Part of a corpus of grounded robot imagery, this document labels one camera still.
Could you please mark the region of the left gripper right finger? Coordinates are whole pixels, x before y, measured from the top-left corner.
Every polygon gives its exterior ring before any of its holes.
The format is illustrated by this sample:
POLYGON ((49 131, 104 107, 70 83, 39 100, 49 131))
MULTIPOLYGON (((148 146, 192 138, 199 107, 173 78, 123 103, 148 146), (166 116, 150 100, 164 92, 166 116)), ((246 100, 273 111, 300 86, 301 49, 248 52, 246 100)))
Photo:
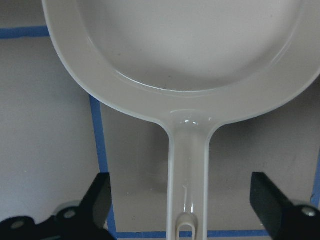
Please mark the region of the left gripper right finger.
POLYGON ((320 211, 290 200, 263 172, 251 175, 249 202, 272 240, 320 238, 320 211))

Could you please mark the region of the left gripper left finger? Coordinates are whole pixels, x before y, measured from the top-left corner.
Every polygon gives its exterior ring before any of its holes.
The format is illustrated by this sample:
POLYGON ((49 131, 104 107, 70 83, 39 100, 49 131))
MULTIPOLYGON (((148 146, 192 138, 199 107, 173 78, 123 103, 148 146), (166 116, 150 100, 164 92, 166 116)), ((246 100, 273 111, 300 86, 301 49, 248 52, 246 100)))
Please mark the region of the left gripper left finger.
POLYGON ((98 173, 78 206, 61 209, 36 224, 29 216, 15 216, 0 223, 2 240, 113 240, 104 228, 112 205, 111 179, 98 173))

